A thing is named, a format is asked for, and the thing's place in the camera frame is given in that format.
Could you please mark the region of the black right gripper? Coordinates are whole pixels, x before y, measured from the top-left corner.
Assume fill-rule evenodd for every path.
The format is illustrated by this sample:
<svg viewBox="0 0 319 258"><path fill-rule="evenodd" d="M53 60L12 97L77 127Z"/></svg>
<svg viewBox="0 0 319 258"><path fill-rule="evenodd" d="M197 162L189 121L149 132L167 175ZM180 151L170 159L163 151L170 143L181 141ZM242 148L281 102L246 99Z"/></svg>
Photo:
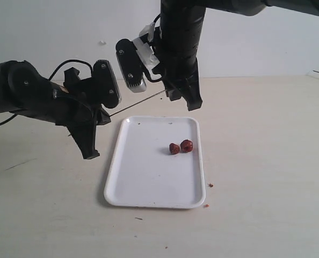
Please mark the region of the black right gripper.
<svg viewBox="0 0 319 258"><path fill-rule="evenodd" d="M186 100L189 111L202 106L197 50L200 27L156 27L153 48L163 74L165 94L170 101Z"/></svg>

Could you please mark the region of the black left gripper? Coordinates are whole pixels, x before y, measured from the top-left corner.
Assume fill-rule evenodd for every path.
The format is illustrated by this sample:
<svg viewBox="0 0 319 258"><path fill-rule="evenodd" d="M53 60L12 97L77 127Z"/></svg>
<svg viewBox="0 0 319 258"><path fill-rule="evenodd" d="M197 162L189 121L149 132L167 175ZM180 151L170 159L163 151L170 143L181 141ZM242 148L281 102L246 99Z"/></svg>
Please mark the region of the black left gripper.
<svg viewBox="0 0 319 258"><path fill-rule="evenodd" d="M63 84L53 83L52 86L56 125L68 127L83 159L98 157L99 152L95 148L96 125L109 124L111 117L98 102L94 79L81 79L79 70L71 67L64 71Z"/></svg>

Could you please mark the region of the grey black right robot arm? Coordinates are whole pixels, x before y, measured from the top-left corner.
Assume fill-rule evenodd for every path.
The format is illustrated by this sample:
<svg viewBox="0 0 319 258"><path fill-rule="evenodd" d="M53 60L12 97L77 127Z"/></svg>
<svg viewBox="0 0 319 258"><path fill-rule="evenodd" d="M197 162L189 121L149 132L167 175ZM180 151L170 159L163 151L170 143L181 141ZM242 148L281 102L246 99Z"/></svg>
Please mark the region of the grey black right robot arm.
<svg viewBox="0 0 319 258"><path fill-rule="evenodd" d="M284 52L311 44L302 13L319 21L319 1L161 1L147 40L158 64L152 72L171 101L184 99L190 111L201 108L199 58L204 75L262 76L298 72Z"/></svg>

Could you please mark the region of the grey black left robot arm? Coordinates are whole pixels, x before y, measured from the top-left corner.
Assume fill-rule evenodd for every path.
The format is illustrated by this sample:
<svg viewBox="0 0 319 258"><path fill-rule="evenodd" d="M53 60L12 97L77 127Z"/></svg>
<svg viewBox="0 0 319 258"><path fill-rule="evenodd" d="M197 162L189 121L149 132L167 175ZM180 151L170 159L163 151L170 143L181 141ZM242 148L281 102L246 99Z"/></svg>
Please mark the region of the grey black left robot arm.
<svg viewBox="0 0 319 258"><path fill-rule="evenodd" d="M96 80L68 89L42 77L27 61L0 63L0 113L43 120L66 127L86 160L98 157L96 128L110 123L107 112L93 97Z"/></svg>

